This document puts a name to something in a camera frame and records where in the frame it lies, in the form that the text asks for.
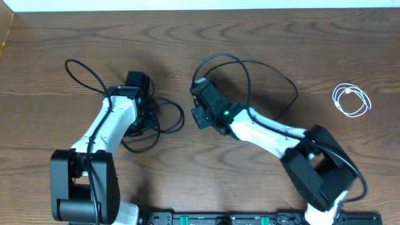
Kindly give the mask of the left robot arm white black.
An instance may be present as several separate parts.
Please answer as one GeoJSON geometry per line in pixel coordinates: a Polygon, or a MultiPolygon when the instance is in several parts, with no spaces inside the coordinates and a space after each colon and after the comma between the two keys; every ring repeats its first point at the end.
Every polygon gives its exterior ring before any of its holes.
{"type": "Polygon", "coordinates": [[[114,165],[116,151],[129,130],[149,116],[154,91],[133,85],[105,90],[94,121],[69,149],[50,158],[51,213],[68,224],[137,224],[137,205],[121,200],[114,165]]]}

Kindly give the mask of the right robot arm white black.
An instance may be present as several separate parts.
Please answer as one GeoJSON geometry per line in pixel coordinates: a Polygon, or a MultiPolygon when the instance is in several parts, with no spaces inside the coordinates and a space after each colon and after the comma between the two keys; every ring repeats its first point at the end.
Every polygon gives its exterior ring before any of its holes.
{"type": "Polygon", "coordinates": [[[253,143],[279,158],[301,197],[307,202],[308,224],[334,224],[339,208],[359,169],[328,130],[290,127],[266,118],[251,107],[220,101],[192,109],[197,126],[213,127],[224,136],[253,143]]]}

